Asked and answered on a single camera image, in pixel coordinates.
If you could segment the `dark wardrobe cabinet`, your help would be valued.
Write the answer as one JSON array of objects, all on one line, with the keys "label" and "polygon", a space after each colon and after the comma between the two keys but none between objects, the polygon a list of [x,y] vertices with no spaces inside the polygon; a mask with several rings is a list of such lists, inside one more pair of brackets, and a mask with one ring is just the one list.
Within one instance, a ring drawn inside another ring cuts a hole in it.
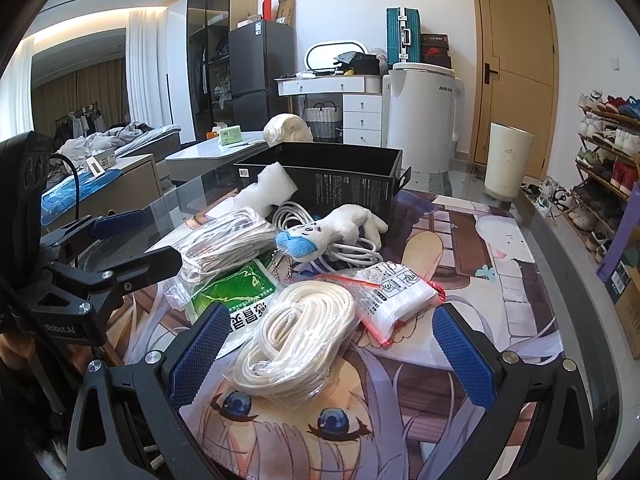
[{"label": "dark wardrobe cabinet", "polygon": [[257,0],[186,0],[186,65],[195,137],[233,122],[229,35]]}]

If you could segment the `stacked shoe boxes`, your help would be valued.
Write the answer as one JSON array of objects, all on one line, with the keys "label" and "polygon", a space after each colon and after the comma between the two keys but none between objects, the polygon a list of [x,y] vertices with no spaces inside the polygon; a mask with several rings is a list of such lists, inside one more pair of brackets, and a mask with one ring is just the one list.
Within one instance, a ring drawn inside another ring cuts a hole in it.
[{"label": "stacked shoe boxes", "polygon": [[422,34],[421,58],[423,63],[451,68],[448,36],[432,32]]}]

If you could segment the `green tissue box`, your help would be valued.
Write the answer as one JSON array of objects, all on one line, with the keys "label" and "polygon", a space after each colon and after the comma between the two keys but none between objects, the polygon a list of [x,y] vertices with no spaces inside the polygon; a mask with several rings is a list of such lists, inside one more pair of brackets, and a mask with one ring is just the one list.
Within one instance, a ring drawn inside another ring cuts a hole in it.
[{"label": "green tissue box", "polygon": [[240,126],[221,128],[218,133],[218,140],[221,146],[229,146],[243,142],[242,130]]}]

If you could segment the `black cardboard box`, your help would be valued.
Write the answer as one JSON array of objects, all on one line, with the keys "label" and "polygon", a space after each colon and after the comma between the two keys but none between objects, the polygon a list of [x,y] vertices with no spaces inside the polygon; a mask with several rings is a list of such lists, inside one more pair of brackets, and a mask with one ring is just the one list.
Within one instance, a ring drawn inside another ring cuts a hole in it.
[{"label": "black cardboard box", "polygon": [[383,220],[394,209],[395,196],[411,178],[402,164],[402,151],[337,143],[280,143],[237,162],[240,188],[257,181],[258,174],[277,162],[297,185],[292,201],[311,214],[356,204]]}]

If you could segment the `white dresser desk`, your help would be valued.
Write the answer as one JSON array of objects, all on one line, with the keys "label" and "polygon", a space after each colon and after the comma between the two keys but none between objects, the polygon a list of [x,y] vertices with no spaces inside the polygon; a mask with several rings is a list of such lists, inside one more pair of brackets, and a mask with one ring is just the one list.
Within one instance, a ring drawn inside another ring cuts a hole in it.
[{"label": "white dresser desk", "polygon": [[373,75],[277,79],[279,96],[339,96],[342,99],[343,141],[385,145],[382,78]]}]

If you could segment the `shoe rack with shoes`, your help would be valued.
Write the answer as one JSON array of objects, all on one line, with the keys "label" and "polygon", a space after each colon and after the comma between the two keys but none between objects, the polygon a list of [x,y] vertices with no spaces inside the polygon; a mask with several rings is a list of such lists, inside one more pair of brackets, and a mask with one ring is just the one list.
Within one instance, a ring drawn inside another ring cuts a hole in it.
[{"label": "shoe rack with shoes", "polygon": [[593,90],[579,97],[578,107],[579,182],[568,194],[572,206],[566,216],[600,263],[639,182],[639,101]]}]

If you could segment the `grey cabinet with drawers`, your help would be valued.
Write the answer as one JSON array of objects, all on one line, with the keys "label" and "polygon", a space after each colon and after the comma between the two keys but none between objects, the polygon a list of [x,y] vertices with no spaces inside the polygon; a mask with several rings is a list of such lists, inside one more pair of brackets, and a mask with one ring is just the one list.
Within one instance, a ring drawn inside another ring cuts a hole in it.
[{"label": "grey cabinet with drawers", "polygon": [[[98,178],[81,170],[79,213],[81,217],[107,216],[111,212],[143,209],[162,196],[152,155],[123,157]],[[67,177],[42,196],[41,226],[52,231],[75,219],[75,181]]]}]

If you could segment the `white cylindrical appliance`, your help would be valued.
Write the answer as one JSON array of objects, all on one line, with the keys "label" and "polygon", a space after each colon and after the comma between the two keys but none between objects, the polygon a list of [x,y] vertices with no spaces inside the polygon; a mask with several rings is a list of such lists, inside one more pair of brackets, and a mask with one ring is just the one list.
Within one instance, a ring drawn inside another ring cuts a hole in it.
[{"label": "white cylindrical appliance", "polygon": [[386,146],[421,174],[449,170],[459,139],[464,84],[454,70],[402,62],[383,78]]}]

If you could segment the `teal suitcase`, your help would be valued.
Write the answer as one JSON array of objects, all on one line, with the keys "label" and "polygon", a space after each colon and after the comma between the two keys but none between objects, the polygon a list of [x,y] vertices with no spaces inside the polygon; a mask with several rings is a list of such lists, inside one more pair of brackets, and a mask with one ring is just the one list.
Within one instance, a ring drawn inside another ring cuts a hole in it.
[{"label": "teal suitcase", "polygon": [[387,64],[421,61],[421,20],[416,9],[386,9]]}]

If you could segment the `white plush toy blue mask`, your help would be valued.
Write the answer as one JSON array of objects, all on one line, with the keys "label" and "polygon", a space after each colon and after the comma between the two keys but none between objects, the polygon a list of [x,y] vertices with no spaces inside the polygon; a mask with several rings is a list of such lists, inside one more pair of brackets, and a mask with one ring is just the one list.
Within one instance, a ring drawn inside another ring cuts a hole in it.
[{"label": "white plush toy blue mask", "polygon": [[325,217],[314,220],[303,214],[299,204],[281,206],[274,221],[296,220],[276,236],[279,252],[298,263],[311,263],[322,257],[351,266],[372,266],[382,260],[382,235],[388,224],[363,206],[347,204],[333,209]]}]

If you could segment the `white foam piece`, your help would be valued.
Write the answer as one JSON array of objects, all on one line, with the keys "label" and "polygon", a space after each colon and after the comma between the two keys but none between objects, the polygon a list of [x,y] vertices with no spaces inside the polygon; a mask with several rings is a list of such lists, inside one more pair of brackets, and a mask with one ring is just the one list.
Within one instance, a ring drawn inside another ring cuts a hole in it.
[{"label": "white foam piece", "polygon": [[259,217],[267,219],[273,209],[282,206],[297,191],[297,185],[284,167],[280,162],[274,162],[258,174],[255,183],[235,195],[233,208],[250,208]]}]

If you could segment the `red-edged white packet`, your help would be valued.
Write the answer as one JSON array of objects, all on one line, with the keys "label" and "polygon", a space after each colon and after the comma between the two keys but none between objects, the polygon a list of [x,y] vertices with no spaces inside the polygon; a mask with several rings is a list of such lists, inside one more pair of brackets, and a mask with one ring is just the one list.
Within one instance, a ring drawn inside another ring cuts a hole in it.
[{"label": "red-edged white packet", "polygon": [[380,346],[393,343],[394,331],[427,308],[446,300],[446,292],[422,278],[408,266],[379,262],[319,276],[321,281],[341,285],[354,297],[356,317]]}]

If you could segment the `woven basket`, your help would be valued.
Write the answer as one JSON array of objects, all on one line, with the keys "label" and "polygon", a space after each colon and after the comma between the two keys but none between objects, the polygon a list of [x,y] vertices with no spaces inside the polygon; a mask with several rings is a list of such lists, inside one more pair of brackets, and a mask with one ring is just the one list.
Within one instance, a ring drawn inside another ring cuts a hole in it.
[{"label": "woven basket", "polygon": [[342,115],[333,101],[319,102],[313,107],[307,107],[303,118],[316,142],[341,142]]}]

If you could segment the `green medicine sachet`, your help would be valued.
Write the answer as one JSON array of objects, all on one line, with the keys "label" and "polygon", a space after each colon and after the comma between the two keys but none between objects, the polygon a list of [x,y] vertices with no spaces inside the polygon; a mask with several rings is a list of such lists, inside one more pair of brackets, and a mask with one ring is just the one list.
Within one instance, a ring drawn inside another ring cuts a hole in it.
[{"label": "green medicine sachet", "polygon": [[191,298],[192,310],[200,316],[212,302],[227,307],[230,332],[218,352],[218,359],[240,348],[267,312],[277,291],[277,280],[257,259],[224,278],[211,280]]}]

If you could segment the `black refrigerator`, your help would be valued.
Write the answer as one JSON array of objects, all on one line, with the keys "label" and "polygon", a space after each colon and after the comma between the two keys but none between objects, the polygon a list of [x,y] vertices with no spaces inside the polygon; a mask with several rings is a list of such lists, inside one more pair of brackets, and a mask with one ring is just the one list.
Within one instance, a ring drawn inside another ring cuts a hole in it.
[{"label": "black refrigerator", "polygon": [[295,30],[261,20],[229,35],[233,119],[243,131],[262,130],[273,116],[288,110],[277,79],[296,72]]}]

